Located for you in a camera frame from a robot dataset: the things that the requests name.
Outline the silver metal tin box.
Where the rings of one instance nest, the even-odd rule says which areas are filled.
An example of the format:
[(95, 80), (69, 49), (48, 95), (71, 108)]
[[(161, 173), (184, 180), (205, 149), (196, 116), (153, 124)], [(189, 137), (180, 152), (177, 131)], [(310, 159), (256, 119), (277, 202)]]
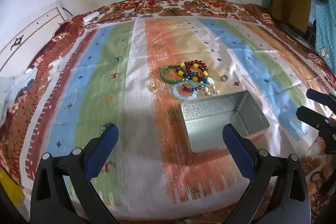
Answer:
[(222, 132), (227, 124), (233, 125), (242, 137), (252, 140), (270, 126), (261, 107), (247, 90), (184, 101), (179, 110), (186, 143), (192, 154), (225, 149)]

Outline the small gold star earring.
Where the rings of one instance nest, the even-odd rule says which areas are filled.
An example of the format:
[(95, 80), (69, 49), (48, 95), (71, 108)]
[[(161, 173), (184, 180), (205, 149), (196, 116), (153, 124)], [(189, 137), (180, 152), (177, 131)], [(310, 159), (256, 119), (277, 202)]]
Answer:
[(150, 91), (156, 93), (158, 91), (158, 88), (155, 84), (150, 85)]

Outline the striped colourful mat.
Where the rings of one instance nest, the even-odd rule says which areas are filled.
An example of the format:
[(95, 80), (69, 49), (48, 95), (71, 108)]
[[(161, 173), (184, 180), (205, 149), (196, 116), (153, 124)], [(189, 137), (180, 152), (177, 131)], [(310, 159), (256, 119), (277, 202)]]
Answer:
[(199, 98), (214, 90), (251, 93), (270, 124), (255, 143), (276, 155), (302, 156), (315, 194), (333, 165), (317, 132), (295, 112), (305, 105), (330, 114), (305, 95), (308, 88), (332, 90), (328, 66), (274, 24), (187, 16), (103, 24), (78, 35), (68, 25), (60, 30), (33, 66), (41, 88), (21, 153), (25, 197), (43, 152), (58, 156), (83, 147), (110, 122), (120, 137), (93, 185), (117, 215), (157, 219), (172, 207), (180, 217), (234, 203), (246, 179), (229, 156), (187, 150), (179, 99), (159, 74), (191, 60), (210, 71)]

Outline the white wooden headboard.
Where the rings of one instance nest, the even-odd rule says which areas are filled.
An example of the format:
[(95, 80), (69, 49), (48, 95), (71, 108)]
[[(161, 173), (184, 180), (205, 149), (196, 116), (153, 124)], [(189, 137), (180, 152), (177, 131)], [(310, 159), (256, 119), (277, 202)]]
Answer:
[(42, 9), (1, 50), (1, 76), (11, 77), (23, 73), (67, 19), (68, 16), (58, 2)]

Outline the teal dotted curtain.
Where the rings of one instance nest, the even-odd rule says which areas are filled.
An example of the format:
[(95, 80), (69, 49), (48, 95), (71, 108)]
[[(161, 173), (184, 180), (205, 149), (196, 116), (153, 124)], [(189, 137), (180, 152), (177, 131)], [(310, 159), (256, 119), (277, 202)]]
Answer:
[(327, 3), (315, 0), (317, 24), (315, 50), (335, 72), (335, 0)]

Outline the floral brown bedsheet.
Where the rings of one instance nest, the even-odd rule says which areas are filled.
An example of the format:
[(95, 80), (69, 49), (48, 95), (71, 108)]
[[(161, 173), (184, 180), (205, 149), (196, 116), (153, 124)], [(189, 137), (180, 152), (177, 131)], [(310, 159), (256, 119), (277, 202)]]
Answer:
[[(92, 12), (95, 11), (100, 12), (100, 16), (92, 19), (90, 22), (84, 23), (84, 15), (78, 15), (60, 25), (59, 29), (54, 33), (54, 36), (51, 38), (51, 40), (38, 52), (38, 54), (34, 57), (29, 66), (33, 69), (34, 63), (37, 58), (45, 54), (45, 52), (50, 49), (55, 36), (58, 35), (60, 30), (62, 30), (65, 25), (68, 25), (70, 27), (71, 33), (78, 35), (80, 34), (80, 31), (85, 31), (89, 28), (91, 29), (97, 26), (101, 26), (103, 24), (122, 23), (132, 19), (189, 16), (193, 18), (217, 18), (244, 22), (260, 20), (262, 24), (274, 24), (277, 28), (279, 28), (272, 20), (266, 9), (257, 5), (241, 5), (224, 0), (128, 0), (103, 6), (99, 9), (93, 10)], [(177, 84), (172, 84), (172, 93), (176, 98), (179, 99), (179, 105), (181, 102), (184, 101), (202, 99), (198, 97), (198, 93), (200, 91), (206, 90), (208, 84), (210, 83), (210, 71), (207, 64), (204, 61), (191, 60), (180, 61), (176, 65), (180, 65), (187, 72), (187, 76), (181, 82)], [(30, 121), (37, 106), (37, 99), (40, 88), (40, 84), (37, 83), (36, 80), (34, 80), (30, 88), (24, 91), (22, 95), (16, 99), (13, 106), (11, 106), (7, 113), (6, 121), (1, 123), (1, 169), (3, 169), (7, 173), (9, 178), (11, 178), (13, 182), (20, 186), (22, 190), (23, 187), (21, 184), (21, 167), (23, 163), (21, 160), (21, 153), (25, 145), (26, 133)], [(334, 92), (335, 80), (332, 90), (322, 93)], [(276, 155), (272, 153), (270, 149), (265, 147), (259, 147), (254, 140), (252, 141), (257, 148), (267, 149), (274, 156), (287, 157), (289, 154), (295, 153), (296, 155), (298, 155), (301, 164), (303, 162), (302, 156), (300, 156), (297, 152), (288, 152), (283, 156)], [(218, 150), (205, 152), (202, 154), (206, 157), (210, 157), (213, 153), (219, 153), (222, 156), (229, 156), (232, 159), (231, 155), (226, 149), (220, 151)], [(303, 173), (306, 178), (307, 189), (309, 192), (309, 181), (304, 170)], [(135, 217), (127, 219), (114, 213), (112, 209), (105, 203), (105, 201), (103, 199), (102, 200), (104, 201), (108, 209), (116, 216), (116, 218), (121, 222), (125, 223), (219, 223), (230, 214), (236, 202), (238, 202), (240, 196), (248, 185), (248, 180), (246, 179), (246, 181), (246, 185), (244, 186), (242, 192), (238, 195), (238, 198), (234, 203), (224, 207), (211, 208), (207, 211), (203, 211), (200, 207), (196, 207), (192, 215), (185, 215), (180, 217), (177, 217), (175, 215), (172, 207), (168, 207), (163, 212), (163, 218), (144, 219)], [(331, 207), (332, 198), (326, 194), (321, 193), (321, 188), (325, 181), (321, 182), (321, 185), (317, 188), (315, 194), (311, 194), (309, 192), (311, 222), (317, 220), (325, 209)], [(25, 221), (28, 221), (30, 219), (30, 200), (31, 197), (26, 198), (23, 193), (22, 203), (18, 206), (14, 205), (19, 213), (19, 216), (22, 217)]]

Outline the green jade bangle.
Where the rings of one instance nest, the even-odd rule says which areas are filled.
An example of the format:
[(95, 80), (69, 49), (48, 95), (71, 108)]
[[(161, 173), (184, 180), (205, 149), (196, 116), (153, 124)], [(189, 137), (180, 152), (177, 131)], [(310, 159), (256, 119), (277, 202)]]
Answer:
[(186, 70), (180, 65), (166, 65), (160, 69), (159, 74), (168, 84), (177, 84), (187, 76)]

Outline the yellow object at edge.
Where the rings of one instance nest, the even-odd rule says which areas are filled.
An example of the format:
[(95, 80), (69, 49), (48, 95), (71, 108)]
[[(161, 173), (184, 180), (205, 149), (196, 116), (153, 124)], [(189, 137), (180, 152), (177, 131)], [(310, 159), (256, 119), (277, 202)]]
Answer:
[(23, 192), (21, 187), (13, 182), (3, 169), (0, 169), (0, 180), (6, 194), (9, 196), (10, 201), (15, 206), (20, 205), (23, 201)]

